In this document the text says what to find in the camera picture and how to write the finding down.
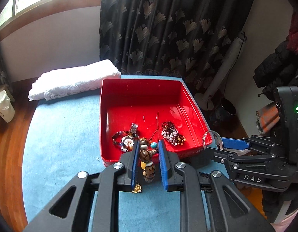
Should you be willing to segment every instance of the window frame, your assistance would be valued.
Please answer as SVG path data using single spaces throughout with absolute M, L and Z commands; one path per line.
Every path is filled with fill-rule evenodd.
M 15 14 L 18 0 L 13 0 L 12 16 L 0 25 L 0 41 L 25 25 L 71 9 L 100 6 L 101 0 L 40 0 Z

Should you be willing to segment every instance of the turquoise bead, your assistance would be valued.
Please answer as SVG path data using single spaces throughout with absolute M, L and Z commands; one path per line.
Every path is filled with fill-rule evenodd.
M 157 148 L 158 144 L 156 142 L 152 142 L 150 146 L 151 146 L 151 148 Z

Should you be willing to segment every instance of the white wall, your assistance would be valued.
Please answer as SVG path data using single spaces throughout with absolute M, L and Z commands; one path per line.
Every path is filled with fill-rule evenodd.
M 0 43 L 12 82 L 54 69 L 99 61 L 100 7 L 73 9 L 34 21 Z
M 253 80 L 254 70 L 282 42 L 290 27 L 293 8 L 287 0 L 254 0 L 243 30 L 247 43 L 237 60 L 225 92 L 237 110 L 248 136 L 258 135 L 255 112 L 269 104 Z

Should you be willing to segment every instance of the blue gripper pad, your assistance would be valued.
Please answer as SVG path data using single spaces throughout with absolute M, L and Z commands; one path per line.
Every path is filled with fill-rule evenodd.
M 164 186 L 164 190 L 167 191 L 168 189 L 168 170 L 166 166 L 166 158 L 167 156 L 167 151 L 166 148 L 163 146 L 162 141 L 159 141 L 159 160 L 160 160 L 160 169 L 161 169 L 161 178 L 162 178 L 162 183 Z
M 225 148 L 237 150 L 245 150 L 249 148 L 249 144 L 247 144 L 243 139 L 222 138 L 222 141 Z
M 139 141 L 136 144 L 136 152 L 135 154 L 139 154 Z M 131 171 L 131 186 L 134 189 L 136 185 L 136 177 L 137 177 L 137 169 L 138 169 L 138 156 L 134 156 L 133 167 Z

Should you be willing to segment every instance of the screw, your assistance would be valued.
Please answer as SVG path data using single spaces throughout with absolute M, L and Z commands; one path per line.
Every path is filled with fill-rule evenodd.
M 115 169 L 120 169 L 120 168 L 123 167 L 123 164 L 122 164 L 121 162 L 117 162 L 117 163 L 114 163 L 114 164 L 113 164 L 113 167 L 114 167 Z
M 185 163 L 180 161 L 180 162 L 178 162 L 176 164 L 176 167 L 178 167 L 178 168 L 185 168 Z
M 213 177 L 219 178 L 219 177 L 221 177 L 221 175 L 222 175 L 222 173 L 218 170 L 215 170 L 212 172 Z
M 81 171 L 77 174 L 78 178 L 80 178 L 80 179 L 86 178 L 87 175 L 88 174 L 85 171 Z

